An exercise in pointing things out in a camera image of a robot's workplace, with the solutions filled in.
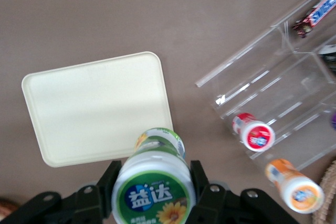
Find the beige tray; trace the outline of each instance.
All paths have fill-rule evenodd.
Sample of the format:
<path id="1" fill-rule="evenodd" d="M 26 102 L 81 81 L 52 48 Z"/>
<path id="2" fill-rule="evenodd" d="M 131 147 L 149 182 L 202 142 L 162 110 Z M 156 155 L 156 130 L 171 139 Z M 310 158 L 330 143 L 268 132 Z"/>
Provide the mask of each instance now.
<path id="1" fill-rule="evenodd" d="M 151 52 L 31 73 L 22 89 L 52 167 L 127 157 L 144 131 L 173 129 L 161 63 Z"/>

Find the clear acrylic organizer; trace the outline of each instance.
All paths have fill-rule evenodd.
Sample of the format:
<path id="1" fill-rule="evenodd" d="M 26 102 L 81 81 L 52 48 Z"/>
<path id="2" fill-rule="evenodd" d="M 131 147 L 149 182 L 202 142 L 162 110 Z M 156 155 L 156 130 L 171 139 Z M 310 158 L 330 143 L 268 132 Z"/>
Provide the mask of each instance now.
<path id="1" fill-rule="evenodd" d="M 336 77 L 318 55 L 323 46 L 336 44 L 336 8 L 306 38 L 291 29 L 318 1 L 305 1 L 196 83 L 231 130 L 234 116 L 244 112 L 273 128 L 272 148 L 246 149 L 262 169 L 285 158 L 300 170 L 336 148 L 330 123 Z"/>

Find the metal screw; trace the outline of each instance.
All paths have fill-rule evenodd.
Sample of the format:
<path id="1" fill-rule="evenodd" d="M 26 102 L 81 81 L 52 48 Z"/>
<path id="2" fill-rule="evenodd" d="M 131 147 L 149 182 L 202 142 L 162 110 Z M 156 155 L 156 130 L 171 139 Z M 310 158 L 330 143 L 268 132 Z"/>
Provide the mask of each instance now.
<path id="1" fill-rule="evenodd" d="M 250 198 L 258 198 L 258 194 L 255 192 L 255 191 L 248 191 L 247 192 L 247 195 L 250 197 Z"/>
<path id="2" fill-rule="evenodd" d="M 219 187 L 217 185 L 211 185 L 210 190 L 213 191 L 214 193 L 219 192 Z"/>
<path id="3" fill-rule="evenodd" d="M 54 198 L 54 196 L 51 195 L 51 194 L 49 194 L 49 195 L 47 195 L 46 197 L 43 198 L 43 201 L 50 201 L 50 200 L 52 200 L 53 198 Z"/>
<path id="4" fill-rule="evenodd" d="M 93 191 L 93 189 L 92 189 L 91 186 L 88 186 L 87 188 L 84 189 L 84 193 L 85 193 L 85 194 L 89 194 L 89 193 L 92 192 L 92 191 Z"/>

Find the bottle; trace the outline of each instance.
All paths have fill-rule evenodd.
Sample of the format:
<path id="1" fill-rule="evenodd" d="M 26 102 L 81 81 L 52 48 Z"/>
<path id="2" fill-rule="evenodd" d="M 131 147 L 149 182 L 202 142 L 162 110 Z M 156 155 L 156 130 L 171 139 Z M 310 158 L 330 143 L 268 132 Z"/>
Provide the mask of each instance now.
<path id="1" fill-rule="evenodd" d="M 112 191 L 118 224 L 185 223 L 196 204 L 181 138 L 171 130 L 143 133 L 121 168 Z"/>
<path id="2" fill-rule="evenodd" d="M 241 113 L 233 118 L 232 127 L 241 142 L 254 152 L 264 152 L 275 141 L 273 129 L 249 113 Z"/>
<path id="3" fill-rule="evenodd" d="M 265 168 L 267 178 L 275 184 L 286 205 L 300 214 L 318 210 L 324 201 L 324 192 L 310 178 L 298 172 L 285 159 L 275 159 Z"/>

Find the white cap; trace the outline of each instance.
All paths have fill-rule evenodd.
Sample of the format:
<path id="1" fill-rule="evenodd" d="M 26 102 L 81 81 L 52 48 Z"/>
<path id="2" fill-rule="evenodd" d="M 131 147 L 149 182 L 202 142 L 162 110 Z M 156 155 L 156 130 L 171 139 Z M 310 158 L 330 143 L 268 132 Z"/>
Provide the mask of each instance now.
<path id="1" fill-rule="evenodd" d="M 251 136 L 254 128 L 259 128 L 259 134 L 256 137 Z M 263 152 L 273 146 L 275 141 L 275 132 L 267 124 L 261 121 L 251 121 L 242 127 L 240 139 L 243 144 L 254 152 Z"/>
<path id="2" fill-rule="evenodd" d="M 304 176 L 282 183 L 280 193 L 287 206 L 300 214 L 310 214 L 318 210 L 324 201 L 321 187 Z"/>

